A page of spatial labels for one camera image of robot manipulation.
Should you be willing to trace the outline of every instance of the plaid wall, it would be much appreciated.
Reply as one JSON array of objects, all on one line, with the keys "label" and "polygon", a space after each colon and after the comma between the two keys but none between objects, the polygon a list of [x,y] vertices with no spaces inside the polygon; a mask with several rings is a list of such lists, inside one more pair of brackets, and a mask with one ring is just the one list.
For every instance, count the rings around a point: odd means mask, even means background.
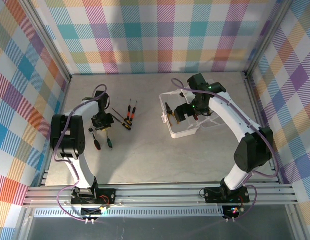
[{"label": "plaid wall", "polygon": [[72,73],[140,74],[245,70],[281,1],[32,2]]},{"label": "plaid wall", "polygon": [[0,0],[0,240],[14,232],[66,81],[17,0]]},{"label": "plaid wall", "polygon": [[253,74],[280,171],[310,232],[310,0],[295,0]]}]

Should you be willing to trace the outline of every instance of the red-handled screwdriver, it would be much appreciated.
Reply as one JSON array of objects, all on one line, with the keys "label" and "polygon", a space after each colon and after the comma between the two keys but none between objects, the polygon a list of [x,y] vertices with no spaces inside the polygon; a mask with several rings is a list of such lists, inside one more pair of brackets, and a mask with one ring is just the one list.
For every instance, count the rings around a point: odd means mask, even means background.
[{"label": "red-handled screwdriver", "polygon": [[129,105],[128,105],[128,111],[127,111],[126,120],[129,120],[129,115],[130,115],[130,102],[131,102],[131,99],[129,99]]},{"label": "red-handled screwdriver", "polygon": [[135,111],[136,111],[136,105],[137,105],[137,101],[136,101],[136,104],[135,104],[135,106],[134,106],[134,108],[133,108],[133,112],[131,113],[131,117],[130,117],[130,119],[129,119],[130,122],[133,121],[133,118],[134,118],[134,115],[135,115]]}]

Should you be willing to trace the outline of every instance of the white table surface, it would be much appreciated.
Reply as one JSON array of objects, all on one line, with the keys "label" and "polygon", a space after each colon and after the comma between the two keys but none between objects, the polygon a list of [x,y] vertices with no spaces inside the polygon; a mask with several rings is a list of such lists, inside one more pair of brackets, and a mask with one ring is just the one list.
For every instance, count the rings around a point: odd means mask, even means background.
[{"label": "white table surface", "polygon": [[[81,99],[90,97],[98,84],[106,84],[110,107],[122,116],[127,114],[129,99],[132,107],[137,100],[131,131],[114,122],[108,130],[113,149],[106,143],[106,134],[98,131],[102,145],[97,151],[88,133],[91,122],[85,124],[85,157],[98,184],[215,182],[224,178],[234,165],[233,154],[238,146],[232,131],[226,126],[199,129],[195,135],[173,139],[163,124],[159,95],[176,90],[171,78],[185,86],[193,73],[75,75],[69,86],[64,112],[72,110]],[[203,73],[204,78],[220,82],[234,102],[253,120],[253,109],[241,73]],[[269,163],[260,171],[271,174]],[[47,186],[69,185],[74,181],[64,163],[50,163]]]}]

